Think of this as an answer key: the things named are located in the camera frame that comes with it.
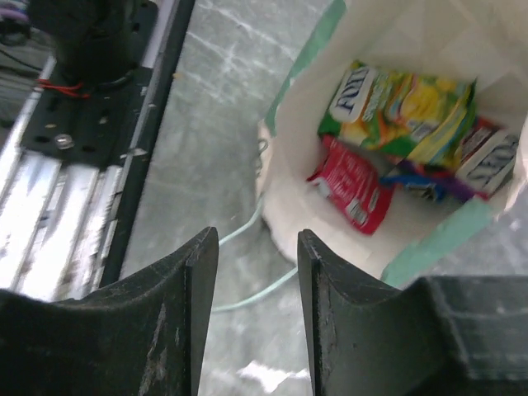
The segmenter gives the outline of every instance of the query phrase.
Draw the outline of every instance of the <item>white paper bag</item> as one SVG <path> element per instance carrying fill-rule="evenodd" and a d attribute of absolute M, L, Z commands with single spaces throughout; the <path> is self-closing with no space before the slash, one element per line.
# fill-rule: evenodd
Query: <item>white paper bag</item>
<path fill-rule="evenodd" d="M 261 123 L 257 194 L 280 251 L 296 260 L 312 229 L 334 252 L 391 285 L 477 233 L 526 184 L 528 127 L 514 177 L 488 203 L 434 205 L 398 191 L 373 236 L 357 232 L 306 183 L 323 156 L 317 128 L 351 61 L 472 80 L 478 113 L 520 134 L 528 111 L 528 1 L 335 0 Z"/>

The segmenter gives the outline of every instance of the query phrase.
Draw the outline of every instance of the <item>screw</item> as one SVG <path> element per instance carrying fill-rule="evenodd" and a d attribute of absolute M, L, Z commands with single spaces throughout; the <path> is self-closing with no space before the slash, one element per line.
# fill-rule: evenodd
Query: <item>screw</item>
<path fill-rule="evenodd" d="M 58 134 L 55 136 L 55 144 L 59 150 L 66 150 L 73 147 L 73 139 L 69 134 Z"/>

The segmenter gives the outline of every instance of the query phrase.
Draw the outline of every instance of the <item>light green cable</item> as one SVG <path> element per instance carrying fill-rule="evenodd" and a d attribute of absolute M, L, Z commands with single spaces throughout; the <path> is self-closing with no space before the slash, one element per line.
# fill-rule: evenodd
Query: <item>light green cable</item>
<path fill-rule="evenodd" d="M 249 229 L 252 225 L 254 225 L 257 222 L 257 220 L 261 217 L 261 214 L 262 214 L 262 196 L 258 199 L 257 208 L 255 209 L 255 212 L 251 216 L 250 220 L 247 223 L 245 223 L 245 225 L 237 229 L 236 231 L 220 239 L 219 245 L 222 247 L 224 244 L 229 242 L 231 239 L 237 237 L 238 235 L 240 235 L 241 233 Z M 265 299 L 269 294 L 273 293 L 275 290 L 279 289 L 282 285 L 284 285 L 296 273 L 297 273 L 297 267 L 287 272 L 281 278 L 273 282 L 271 285 L 267 286 L 264 290 L 259 291 L 258 293 L 252 295 L 251 297 L 243 299 L 242 301 L 239 301 L 235 304 L 220 305 L 219 307 L 213 307 L 211 309 L 211 313 L 220 314 L 223 312 L 234 311 L 235 309 L 244 308 L 250 304 L 254 304 L 262 299 Z"/>

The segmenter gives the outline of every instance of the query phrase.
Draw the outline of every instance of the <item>floor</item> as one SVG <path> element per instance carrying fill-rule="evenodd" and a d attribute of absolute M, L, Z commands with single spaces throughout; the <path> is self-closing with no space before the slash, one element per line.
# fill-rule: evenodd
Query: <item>floor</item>
<path fill-rule="evenodd" d="M 208 225 L 222 237 L 249 220 L 257 122 L 327 3 L 197 0 L 122 276 Z M 214 305 L 292 268 L 258 222 L 221 249 Z M 259 304 L 212 315 L 200 396 L 309 395 L 304 337 L 297 277 Z"/>

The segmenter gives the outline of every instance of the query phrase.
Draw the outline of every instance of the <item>green snack bag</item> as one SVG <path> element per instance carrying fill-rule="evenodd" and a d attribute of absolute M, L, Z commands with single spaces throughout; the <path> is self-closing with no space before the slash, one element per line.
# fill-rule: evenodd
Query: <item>green snack bag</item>
<path fill-rule="evenodd" d="M 456 147 L 475 119 L 474 86 L 356 61 L 318 132 L 363 149 L 456 170 Z"/>

